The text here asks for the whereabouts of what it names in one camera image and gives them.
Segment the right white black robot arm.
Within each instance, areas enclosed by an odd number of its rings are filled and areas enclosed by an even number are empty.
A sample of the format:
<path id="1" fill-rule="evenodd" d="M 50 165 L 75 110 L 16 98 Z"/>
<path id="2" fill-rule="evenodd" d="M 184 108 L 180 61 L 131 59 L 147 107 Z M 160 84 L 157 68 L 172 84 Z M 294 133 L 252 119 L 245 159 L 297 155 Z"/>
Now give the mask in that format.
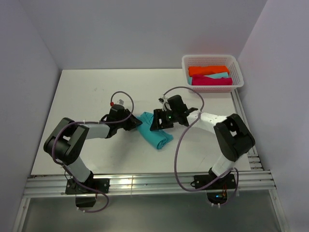
<path id="1" fill-rule="evenodd" d="M 241 117 L 238 114 L 229 116 L 219 116 L 210 113 L 203 113 L 196 108 L 190 108 L 187 111 L 178 113 L 175 110 L 154 110 L 154 118 L 151 124 L 151 131 L 173 128 L 174 123 L 186 126 L 182 133 L 175 151 L 174 174 L 179 186 L 185 188 L 179 180 L 177 173 L 177 158 L 180 145 L 184 135 L 192 128 L 199 128 L 216 136 L 221 155 L 208 171 L 208 180 L 206 185 L 194 189 L 194 191 L 205 190 L 212 186 L 220 188 L 226 181 L 226 176 L 235 169 L 235 164 L 242 155 L 246 154 L 253 146 L 255 139 Z"/>

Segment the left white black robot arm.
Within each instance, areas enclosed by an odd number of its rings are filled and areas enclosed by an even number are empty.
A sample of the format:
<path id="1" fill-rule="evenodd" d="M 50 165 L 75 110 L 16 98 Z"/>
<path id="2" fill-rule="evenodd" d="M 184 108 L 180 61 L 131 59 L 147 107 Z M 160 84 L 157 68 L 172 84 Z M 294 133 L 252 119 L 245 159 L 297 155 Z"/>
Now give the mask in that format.
<path id="1" fill-rule="evenodd" d="M 99 122 L 77 122 L 63 118 L 45 141 L 43 149 L 55 163 L 71 174 L 73 182 L 81 192 L 94 192 L 99 189 L 98 181 L 80 157 L 85 141 L 95 138 L 109 139 L 119 129 L 130 131 L 141 124 L 142 121 L 128 109 L 115 104 Z"/>

